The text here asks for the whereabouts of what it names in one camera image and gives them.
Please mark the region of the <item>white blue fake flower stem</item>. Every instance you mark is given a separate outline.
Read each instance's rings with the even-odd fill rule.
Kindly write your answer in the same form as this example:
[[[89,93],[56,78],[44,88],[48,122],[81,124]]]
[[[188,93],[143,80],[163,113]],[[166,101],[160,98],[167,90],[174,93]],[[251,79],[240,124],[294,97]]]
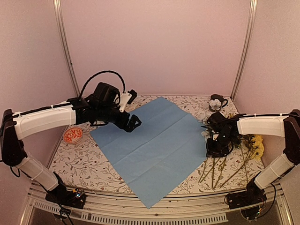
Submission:
[[[206,129],[205,131],[201,132],[201,135],[204,137],[204,140],[207,141],[209,138],[211,138],[211,131]]]

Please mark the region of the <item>yellow fake flower stem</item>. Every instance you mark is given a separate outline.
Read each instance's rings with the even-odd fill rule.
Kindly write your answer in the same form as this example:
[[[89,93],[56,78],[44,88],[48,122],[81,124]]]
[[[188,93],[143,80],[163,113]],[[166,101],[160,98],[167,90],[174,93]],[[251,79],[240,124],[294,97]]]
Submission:
[[[242,137],[241,143],[236,145],[227,156],[226,172],[229,175],[222,180],[221,188],[245,187],[264,168],[261,160],[264,150],[263,137],[261,135],[246,135]]]

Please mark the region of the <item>blue wrapping paper sheet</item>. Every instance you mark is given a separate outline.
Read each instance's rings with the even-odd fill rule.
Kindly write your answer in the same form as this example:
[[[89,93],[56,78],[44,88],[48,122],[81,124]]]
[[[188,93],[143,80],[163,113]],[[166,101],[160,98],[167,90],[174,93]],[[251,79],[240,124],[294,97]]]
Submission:
[[[201,123],[163,97],[133,111],[142,124],[127,133],[113,124],[91,136],[115,171],[151,208],[206,159]]]

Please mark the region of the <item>pale blue fake flower stem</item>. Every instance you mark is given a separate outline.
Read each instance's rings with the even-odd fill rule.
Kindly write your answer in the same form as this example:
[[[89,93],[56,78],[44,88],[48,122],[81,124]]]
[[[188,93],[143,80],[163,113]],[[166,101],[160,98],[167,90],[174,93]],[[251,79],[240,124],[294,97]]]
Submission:
[[[218,99],[211,99],[209,101],[209,108],[212,112],[220,111],[222,103]]]

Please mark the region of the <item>pink fake flower stem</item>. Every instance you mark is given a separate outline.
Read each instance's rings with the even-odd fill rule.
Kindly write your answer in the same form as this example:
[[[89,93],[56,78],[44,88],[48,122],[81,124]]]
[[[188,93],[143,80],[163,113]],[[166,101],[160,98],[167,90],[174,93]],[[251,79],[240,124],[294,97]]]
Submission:
[[[222,180],[225,177],[226,174],[226,166],[227,166],[227,157],[221,158],[222,160],[220,161],[219,164],[217,164],[217,177],[215,178],[215,186],[214,188],[220,188],[222,186]]]

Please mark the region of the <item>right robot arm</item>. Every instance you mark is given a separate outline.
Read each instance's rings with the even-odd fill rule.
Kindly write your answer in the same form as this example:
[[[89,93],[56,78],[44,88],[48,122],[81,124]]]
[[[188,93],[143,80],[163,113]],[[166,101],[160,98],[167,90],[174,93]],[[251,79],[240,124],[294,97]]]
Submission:
[[[238,138],[261,135],[267,148],[266,159],[272,162],[246,186],[242,195],[229,195],[229,202],[238,200],[253,204],[265,200],[264,189],[288,174],[300,163],[300,111],[277,114],[237,114],[226,118],[221,112],[213,113],[205,124],[211,137],[207,139],[207,156],[224,157],[231,152],[230,145]]]

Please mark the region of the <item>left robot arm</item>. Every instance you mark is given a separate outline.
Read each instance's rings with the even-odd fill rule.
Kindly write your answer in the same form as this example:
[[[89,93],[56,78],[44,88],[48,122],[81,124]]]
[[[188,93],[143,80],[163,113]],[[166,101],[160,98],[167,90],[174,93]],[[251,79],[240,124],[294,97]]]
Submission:
[[[3,113],[0,128],[1,159],[40,183],[59,203],[66,203],[70,194],[61,178],[45,168],[24,150],[23,139],[33,134],[62,126],[90,123],[93,127],[113,123],[119,129],[132,132],[141,125],[140,119],[125,111],[125,106],[137,97],[134,90],[120,91],[100,82],[89,96],[70,98],[57,105],[26,112]]]

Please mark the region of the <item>dark grey metal mug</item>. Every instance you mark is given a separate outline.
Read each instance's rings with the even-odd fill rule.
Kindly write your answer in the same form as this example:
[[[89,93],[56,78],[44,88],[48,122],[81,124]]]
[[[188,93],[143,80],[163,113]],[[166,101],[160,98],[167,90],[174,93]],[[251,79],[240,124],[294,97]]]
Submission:
[[[222,109],[223,107],[225,107],[225,106],[228,104],[228,100],[225,99],[223,96],[221,96],[221,95],[219,95],[219,94],[212,94],[212,95],[210,96],[210,100],[211,100],[211,99],[218,99],[218,100],[222,103],[221,109]]]

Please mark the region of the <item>red patterned small dish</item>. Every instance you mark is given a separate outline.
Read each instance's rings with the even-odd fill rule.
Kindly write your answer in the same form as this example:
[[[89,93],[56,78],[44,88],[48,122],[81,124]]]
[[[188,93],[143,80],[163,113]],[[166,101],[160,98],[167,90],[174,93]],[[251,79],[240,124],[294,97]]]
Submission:
[[[83,136],[83,130],[79,127],[71,127],[63,134],[63,141],[69,144],[77,143]]]

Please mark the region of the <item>floral patterned tablecloth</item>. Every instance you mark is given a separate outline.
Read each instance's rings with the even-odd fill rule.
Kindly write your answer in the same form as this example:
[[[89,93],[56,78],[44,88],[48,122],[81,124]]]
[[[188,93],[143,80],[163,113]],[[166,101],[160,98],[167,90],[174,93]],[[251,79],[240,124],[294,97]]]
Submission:
[[[72,187],[134,193],[151,205],[168,194],[245,188],[264,165],[261,137],[244,137],[226,157],[206,157],[208,96],[138,96],[126,111],[141,126],[81,124],[81,139],[62,141],[50,169]]]

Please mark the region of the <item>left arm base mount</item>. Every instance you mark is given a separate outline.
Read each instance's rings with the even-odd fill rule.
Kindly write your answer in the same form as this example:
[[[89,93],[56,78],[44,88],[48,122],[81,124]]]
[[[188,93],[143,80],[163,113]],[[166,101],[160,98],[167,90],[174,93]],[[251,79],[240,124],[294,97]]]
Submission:
[[[86,202],[86,194],[83,191],[69,191],[66,189],[54,189],[47,191],[45,199],[62,206],[83,209]]]

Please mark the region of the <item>left aluminium frame post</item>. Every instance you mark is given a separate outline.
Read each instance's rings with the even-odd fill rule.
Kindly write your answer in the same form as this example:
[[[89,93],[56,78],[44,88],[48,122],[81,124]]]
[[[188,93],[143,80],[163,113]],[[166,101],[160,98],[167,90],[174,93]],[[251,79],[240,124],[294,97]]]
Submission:
[[[66,64],[67,64],[67,69],[70,75],[70,80],[72,87],[74,89],[75,95],[78,97],[80,95],[80,90],[79,90],[79,85],[77,78],[75,76],[75,71],[73,67],[73,62],[71,59],[71,54],[68,46],[68,40],[67,40],[67,34],[65,30],[65,24],[63,20],[63,13],[62,13],[62,7],[61,7],[61,0],[53,0],[53,6],[54,6],[54,13],[56,17],[56,22],[58,26],[58,31],[59,31],[59,37],[61,40],[62,44],[62,49],[64,52]]]

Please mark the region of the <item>aluminium frame post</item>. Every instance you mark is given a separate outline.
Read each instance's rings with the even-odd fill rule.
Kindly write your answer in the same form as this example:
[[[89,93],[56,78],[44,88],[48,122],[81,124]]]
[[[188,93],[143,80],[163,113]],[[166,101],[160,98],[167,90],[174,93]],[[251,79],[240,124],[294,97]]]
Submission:
[[[70,80],[72,87],[74,89],[75,95],[78,97],[80,95],[80,90],[79,90],[79,85],[77,78],[75,76],[75,71],[73,67],[73,62],[71,59],[71,54],[68,46],[68,40],[67,40],[67,34],[65,30],[65,24],[63,20],[63,13],[62,13],[62,7],[61,7],[61,0],[53,0],[53,6],[54,6],[54,13],[56,17],[56,22],[58,26],[58,31],[59,31],[59,37],[61,40],[62,44],[62,49],[64,52],[66,64],[67,64],[67,69],[70,75]]]
[[[249,14],[248,14],[248,20],[247,20],[247,28],[246,28],[246,34],[245,34],[245,38],[244,38],[244,44],[243,44],[243,48],[242,48],[242,52],[241,52],[241,57],[240,57],[240,61],[239,61],[239,65],[238,65],[238,70],[237,70],[237,74],[234,80],[234,85],[232,88],[232,92],[230,95],[231,100],[234,102],[237,94],[238,94],[238,90],[241,84],[241,80],[242,80],[242,75],[243,75],[243,71],[246,65],[246,60],[247,60],[247,55],[248,55],[248,51],[249,51],[249,46],[251,43],[251,37],[253,34],[253,29],[254,29],[254,25],[255,25],[255,16],[256,16],[256,10],[257,10],[257,0],[251,0],[250,1],[250,8],[249,8]]]

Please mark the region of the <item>right aluminium frame post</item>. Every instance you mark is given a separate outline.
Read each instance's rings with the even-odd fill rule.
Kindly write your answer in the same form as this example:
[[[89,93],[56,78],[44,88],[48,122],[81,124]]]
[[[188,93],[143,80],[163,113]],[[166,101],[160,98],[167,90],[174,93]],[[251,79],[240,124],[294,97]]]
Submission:
[[[255,16],[256,16],[256,10],[257,10],[257,0],[251,0],[250,1],[250,8],[249,8],[249,14],[248,14],[248,20],[247,20],[247,28],[246,28],[246,34],[245,34],[245,38],[244,38],[244,44],[243,44],[243,48],[242,48],[242,52],[241,52],[241,57],[240,57],[240,61],[239,61],[239,65],[238,65],[238,70],[237,70],[237,74],[234,80],[234,85],[232,88],[232,92],[230,95],[231,100],[234,102],[237,94],[238,94],[238,90],[241,84],[241,80],[242,80],[242,75],[243,75],[243,71],[246,65],[246,60],[247,60],[247,55],[248,55],[248,51],[249,51],[249,46],[251,43],[251,37],[253,34],[253,29],[254,29],[254,25],[255,25]]]

